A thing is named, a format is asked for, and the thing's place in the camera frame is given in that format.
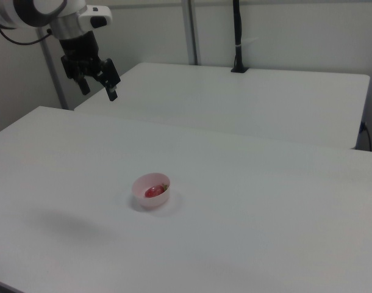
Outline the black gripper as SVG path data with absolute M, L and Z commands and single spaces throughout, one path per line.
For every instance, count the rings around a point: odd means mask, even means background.
M 95 78 L 102 84 L 110 101 L 118 97 L 116 88 L 121 82 L 112 59 L 101 60 L 94 33 L 88 32 L 80 37 L 61 40 L 64 55 L 62 65 L 69 79 L 74 79 L 83 95 L 90 93 L 85 76 Z

